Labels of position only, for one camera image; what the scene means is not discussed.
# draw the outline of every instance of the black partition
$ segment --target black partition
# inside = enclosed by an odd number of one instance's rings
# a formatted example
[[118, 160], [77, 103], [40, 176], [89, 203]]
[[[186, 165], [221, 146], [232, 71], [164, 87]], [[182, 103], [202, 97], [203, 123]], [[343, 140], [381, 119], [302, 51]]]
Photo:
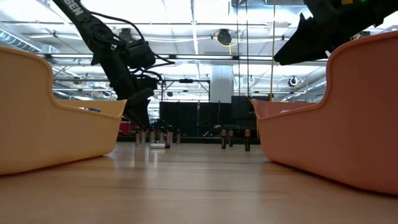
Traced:
[[161, 102], [160, 120], [179, 129], [184, 136], [197, 136], [198, 103]]
[[[254, 98], [269, 100], [267, 96]], [[233, 96], [232, 103], [161, 102], [160, 119], [186, 137], [216, 136], [221, 128], [236, 131], [256, 128], [253, 105], [245, 96]]]

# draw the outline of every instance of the black cable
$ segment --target black cable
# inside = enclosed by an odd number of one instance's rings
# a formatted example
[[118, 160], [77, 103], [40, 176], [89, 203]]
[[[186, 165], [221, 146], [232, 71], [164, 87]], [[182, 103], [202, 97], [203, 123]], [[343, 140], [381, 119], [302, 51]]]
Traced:
[[144, 75], [144, 74], [136, 75], [136, 77], [139, 77], [139, 78], [151, 78], [150, 76]]
[[154, 71], [145, 71], [145, 70], [142, 70], [142, 69], [140, 69], [140, 71], [142, 71], [142, 73], [141, 73], [140, 75], [138, 75], [138, 77], [141, 76], [141, 75], [144, 75], [144, 73], [149, 73], [149, 74], [152, 74], [152, 75], [156, 75], [156, 76], [159, 78], [158, 81], [163, 80], [163, 77], [162, 77], [159, 73], [157, 73], [157, 72], [154, 72]]
[[154, 55], [155, 55], [157, 58], [159, 58], [159, 59], [161, 59], [161, 60], [163, 60], [163, 61], [169, 63], [169, 65], [175, 64], [175, 62], [172, 62], [172, 61], [170, 61], [170, 60], [167, 60], [166, 58], [162, 58], [162, 57], [159, 56], [158, 54], [155, 54], [155, 53], [154, 53]]
[[140, 71], [141, 70], [141, 68], [136, 68], [134, 71], [131, 71], [131, 73], [136, 73], [136, 72], [138, 72], [138, 71]]
[[133, 24], [132, 22], [130, 22], [130, 21], [127, 21], [125, 19], [120, 19], [120, 18], [117, 18], [117, 17], [113, 17], [113, 16], [107, 16], [107, 15], [104, 15], [104, 14], [101, 14], [101, 13], [98, 13], [98, 12], [89, 11], [89, 13], [91, 13], [92, 15], [97, 15], [97, 16], [101, 16], [101, 17], [104, 17], [104, 18], [107, 18], [107, 19], [112, 19], [112, 20], [115, 20], [115, 21], [120, 21], [120, 22], [125, 22], [127, 24], [130, 24], [130, 25], [132, 25], [135, 28], [137, 33], [140, 35], [141, 39], [145, 40], [144, 36], [141, 34], [141, 31], [138, 29], [138, 27], [135, 24]]

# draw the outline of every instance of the ductwork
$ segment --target ductwork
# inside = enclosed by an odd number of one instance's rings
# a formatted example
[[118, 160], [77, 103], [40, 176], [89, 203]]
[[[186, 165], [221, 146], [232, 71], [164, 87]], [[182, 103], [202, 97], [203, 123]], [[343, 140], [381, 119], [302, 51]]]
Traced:
[[12, 48], [17, 48], [30, 52], [33, 54], [45, 53], [45, 54], [56, 54], [59, 50], [48, 44], [40, 44], [29, 38], [26, 38], [22, 34], [19, 34], [8, 26], [0, 22], [0, 41], [4, 45]]

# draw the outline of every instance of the ceiling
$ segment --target ceiling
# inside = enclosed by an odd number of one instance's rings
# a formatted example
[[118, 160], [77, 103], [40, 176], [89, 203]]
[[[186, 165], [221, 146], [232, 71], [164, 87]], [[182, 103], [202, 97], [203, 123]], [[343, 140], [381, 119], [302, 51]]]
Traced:
[[[249, 55], [271, 56], [277, 52], [295, 32], [299, 21], [299, 14], [310, 17], [311, 13], [302, 0], [247, 0], [236, 7], [236, 1], [232, 0], [81, 0], [83, 5], [95, 12], [109, 16], [120, 17], [135, 23], [151, 49], [162, 55]], [[115, 34], [122, 28], [130, 25], [109, 19], [101, 20], [107, 24]], [[64, 13], [50, 0], [2, 0], [0, 1], [0, 22], [2, 26], [11, 30], [15, 35], [25, 38], [27, 42], [38, 46], [53, 47], [52, 53], [75, 54], [75, 58], [63, 58], [53, 65], [54, 73], [59, 79], [73, 77], [106, 79], [101, 67], [88, 66], [89, 59], [81, 58], [81, 54], [91, 54], [90, 50], [80, 39], [77, 30], [64, 15]], [[398, 28], [398, 14], [387, 17], [379, 27], [370, 27], [367, 30], [372, 34], [389, 32]], [[233, 38], [233, 46], [220, 45], [214, 37], [220, 29], [229, 29]], [[192, 78], [208, 80], [212, 75], [212, 67], [220, 62], [214, 60], [175, 60], [176, 65], [155, 68], [166, 79]], [[252, 60], [230, 60], [223, 62], [233, 68], [235, 76], [235, 90], [241, 86], [241, 91], [247, 91], [249, 87], [252, 94], [264, 94], [270, 91], [271, 74], [273, 77], [273, 91], [306, 91], [312, 84], [318, 85], [325, 74], [322, 72], [326, 62], [280, 66], [271, 61], [255, 62]], [[288, 79], [293, 76], [300, 81], [299, 87], [288, 86]], [[54, 88], [59, 95], [76, 96], [71, 89], [103, 88], [109, 93], [112, 91], [107, 82], [81, 82], [77, 85], [72, 82], [54, 82]], [[206, 100], [207, 92], [193, 92], [193, 90], [208, 90], [208, 84], [203, 86], [198, 83], [183, 84], [175, 82], [169, 86], [169, 90], [192, 90], [192, 92], [179, 94], [169, 100]], [[320, 85], [317, 94], [324, 92], [324, 85]], [[112, 99], [107, 93], [86, 91], [79, 92], [79, 97]], [[292, 98], [288, 94], [281, 94], [279, 100], [316, 98], [317, 94], [301, 94]], [[156, 108], [157, 100], [152, 107]]]

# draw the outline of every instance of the cylindrical object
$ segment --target cylindrical object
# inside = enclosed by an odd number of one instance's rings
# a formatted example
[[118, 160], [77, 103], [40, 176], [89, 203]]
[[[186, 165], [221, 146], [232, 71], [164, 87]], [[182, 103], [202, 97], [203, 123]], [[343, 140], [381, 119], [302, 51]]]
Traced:
[[146, 142], [147, 142], [147, 130], [143, 129], [141, 131], [141, 144], [145, 145]]
[[221, 148], [226, 149], [226, 130], [221, 131]]
[[160, 129], [159, 143], [164, 143], [164, 128]]
[[177, 143], [177, 144], [181, 144], [181, 132], [180, 132], [179, 129], [177, 130], [177, 140], [176, 140], [176, 143]]
[[234, 131], [230, 130], [228, 133], [229, 137], [229, 146], [233, 147], [234, 146]]
[[250, 130], [245, 130], [244, 131], [244, 138], [245, 138], [245, 144], [244, 144], [244, 150], [246, 152], [250, 151]]
[[149, 136], [149, 142], [150, 143], [155, 143], [155, 138], [156, 138], [156, 130], [154, 127], [150, 128], [150, 136]]
[[139, 146], [141, 135], [140, 135], [140, 129], [136, 130], [136, 146]]

